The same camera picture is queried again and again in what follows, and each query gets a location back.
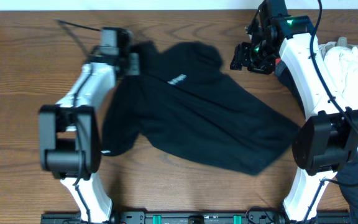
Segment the black t-shirt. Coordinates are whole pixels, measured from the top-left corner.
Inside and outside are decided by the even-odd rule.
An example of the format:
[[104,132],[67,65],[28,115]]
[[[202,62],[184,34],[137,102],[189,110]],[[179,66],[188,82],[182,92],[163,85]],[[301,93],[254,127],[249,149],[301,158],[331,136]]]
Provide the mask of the black t-shirt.
[[218,50],[182,42],[159,52],[134,46],[140,73],[116,88],[102,129],[102,152],[118,156],[139,135],[153,147],[200,164],[257,175],[276,161],[299,131],[221,71]]

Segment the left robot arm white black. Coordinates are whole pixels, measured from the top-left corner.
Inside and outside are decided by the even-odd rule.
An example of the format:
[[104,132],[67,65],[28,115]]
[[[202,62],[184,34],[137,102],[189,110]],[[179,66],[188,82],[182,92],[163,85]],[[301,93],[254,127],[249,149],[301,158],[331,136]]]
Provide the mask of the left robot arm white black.
[[43,214],[41,223],[119,223],[99,177],[102,142],[96,113],[118,78],[139,74],[139,55],[130,49],[96,46],[71,90],[39,109],[39,153],[43,170],[71,193],[79,211]]

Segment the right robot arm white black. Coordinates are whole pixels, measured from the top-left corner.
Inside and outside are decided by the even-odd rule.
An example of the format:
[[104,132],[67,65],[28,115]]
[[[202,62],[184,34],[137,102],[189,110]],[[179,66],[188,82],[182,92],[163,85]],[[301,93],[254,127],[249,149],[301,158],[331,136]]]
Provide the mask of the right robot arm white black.
[[329,81],[318,50],[317,25],[308,16],[258,12],[246,31],[250,42],[239,44],[233,70],[269,74],[280,59],[290,72],[306,122],[292,143],[298,166],[276,223],[318,223],[317,206],[326,186],[356,155],[358,109],[352,109]]

